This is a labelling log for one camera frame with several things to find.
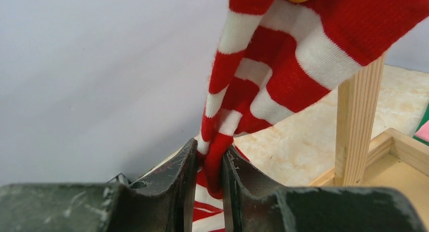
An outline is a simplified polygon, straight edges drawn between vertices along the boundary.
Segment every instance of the wooden tray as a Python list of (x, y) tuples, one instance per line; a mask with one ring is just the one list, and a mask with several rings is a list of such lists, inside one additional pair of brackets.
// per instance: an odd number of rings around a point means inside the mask
[[(335, 168), (309, 183), (334, 184)], [(389, 128), (369, 144), (361, 186), (391, 187), (402, 192), (429, 228), (429, 146)]]

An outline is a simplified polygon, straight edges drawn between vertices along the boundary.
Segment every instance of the knit sock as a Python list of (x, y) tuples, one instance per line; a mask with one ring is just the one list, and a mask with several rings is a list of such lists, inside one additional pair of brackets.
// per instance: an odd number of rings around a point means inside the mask
[(420, 121), (420, 124), (418, 125), (417, 129), (416, 129), (416, 134), (414, 135), (414, 139), (418, 140), (422, 143), (424, 143), (425, 145), (429, 146), (429, 140), (426, 138), (426, 128), (429, 128), (429, 104), (427, 105), (426, 111), (424, 112), (423, 118)]
[[(221, 208), (222, 155), (235, 135), (317, 102), (428, 15), (429, 0), (230, 0), (197, 138), (206, 204)], [(194, 226), (223, 223), (217, 212)]]
[[(235, 146), (235, 149), (244, 159), (249, 160), (238, 147)], [(197, 173), (192, 231), (225, 231), (223, 201), (213, 198), (207, 192), (207, 179), (203, 169)]]

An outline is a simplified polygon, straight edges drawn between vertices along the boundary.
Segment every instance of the white stripe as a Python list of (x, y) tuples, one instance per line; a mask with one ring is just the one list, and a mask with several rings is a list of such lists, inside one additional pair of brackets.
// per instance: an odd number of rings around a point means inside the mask
[(199, 219), (192, 223), (192, 232), (209, 232), (225, 228), (224, 213)]
[(221, 109), (219, 133), (233, 136), (243, 114), (232, 110)]
[(261, 26), (289, 33), (295, 38), (299, 65), (328, 89), (334, 89), (362, 68), (326, 36), (320, 16), (302, 5), (275, 0)]
[(210, 210), (208, 210), (208, 209), (205, 209), (205, 208), (195, 208), (195, 209), (198, 209), (198, 210), (204, 211), (204, 212), (206, 212), (206, 213), (217, 213), (217, 212), (213, 212), (213, 211), (210, 211)]
[(218, 51), (233, 54), (246, 49), (262, 16), (229, 11)]
[(292, 111), (271, 98), (266, 87), (259, 91), (252, 104), (250, 104), (250, 112), (254, 117), (263, 119), (272, 125), (293, 115)]
[(207, 188), (198, 184), (195, 187), (195, 201), (200, 203), (206, 203), (220, 209), (224, 208), (222, 200), (213, 198), (212, 196), (210, 196), (210, 194), (208, 194)]
[(197, 136), (197, 150), (198, 150), (198, 152), (200, 152), (202, 155), (207, 154), (208, 145), (209, 145), (209, 143), (202, 139), (201, 131), (200, 131), (200, 133)]
[(225, 87), (217, 94), (208, 94), (207, 100), (205, 102), (205, 115), (208, 118), (214, 117), (219, 111), (224, 100), (225, 93), (227, 92), (228, 87)]
[(239, 79), (250, 80), (260, 88), (270, 71), (270, 66), (265, 63), (243, 58), (234, 76)]

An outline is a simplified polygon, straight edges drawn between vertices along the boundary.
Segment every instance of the pink object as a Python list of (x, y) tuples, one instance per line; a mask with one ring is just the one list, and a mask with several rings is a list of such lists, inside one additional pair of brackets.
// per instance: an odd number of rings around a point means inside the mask
[(425, 142), (429, 142), (429, 121), (415, 133), (415, 136)]

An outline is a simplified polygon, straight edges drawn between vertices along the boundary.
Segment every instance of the wooden frame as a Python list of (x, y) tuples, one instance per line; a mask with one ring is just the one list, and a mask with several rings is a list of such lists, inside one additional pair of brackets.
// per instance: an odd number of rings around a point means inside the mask
[(384, 59), (338, 88), (335, 165), (308, 186), (395, 188), (429, 227), (429, 146), (392, 128), (370, 140)]
[[(429, 176), (429, 146), (393, 128), (387, 129), (371, 140), (364, 170), (389, 154), (398, 157), (409, 166)], [(310, 182), (309, 186), (334, 185), (334, 175), (335, 168), (332, 167)]]

